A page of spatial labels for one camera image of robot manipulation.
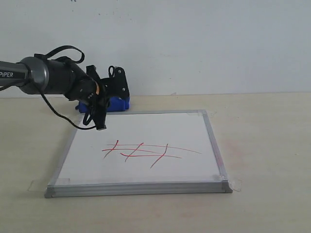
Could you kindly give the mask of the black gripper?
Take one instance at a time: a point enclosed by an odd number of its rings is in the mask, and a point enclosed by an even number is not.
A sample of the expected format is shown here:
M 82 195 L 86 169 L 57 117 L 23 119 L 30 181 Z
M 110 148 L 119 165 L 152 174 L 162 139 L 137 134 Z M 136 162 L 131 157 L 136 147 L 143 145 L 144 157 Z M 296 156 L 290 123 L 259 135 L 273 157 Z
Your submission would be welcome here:
M 129 88 L 125 70 L 122 67 L 110 66 L 108 68 L 108 78 L 100 78 L 94 65 L 86 67 L 88 76 L 96 80 L 102 88 L 100 94 L 104 98 L 97 99 L 93 106 L 93 121 L 96 130 L 105 130 L 106 109 L 111 97 L 127 99 L 129 97 Z

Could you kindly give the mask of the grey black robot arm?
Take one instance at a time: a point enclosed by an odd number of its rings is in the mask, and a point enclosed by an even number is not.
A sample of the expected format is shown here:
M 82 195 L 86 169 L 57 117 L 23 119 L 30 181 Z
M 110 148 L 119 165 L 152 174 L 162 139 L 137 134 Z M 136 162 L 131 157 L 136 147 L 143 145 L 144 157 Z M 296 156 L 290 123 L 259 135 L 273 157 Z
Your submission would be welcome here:
M 42 54 L 26 57 L 17 63 L 0 63 L 0 89 L 18 87 L 28 95 L 40 95 L 51 111 L 79 130 L 104 130 L 110 99 L 130 97 L 127 78 L 122 67 L 110 66 L 109 76 L 101 78 L 94 65 L 79 67 L 81 61 L 63 56 L 49 59 Z M 58 113 L 50 104 L 47 95 L 63 95 L 69 101 L 86 105 L 84 126 L 78 126 L 68 117 Z

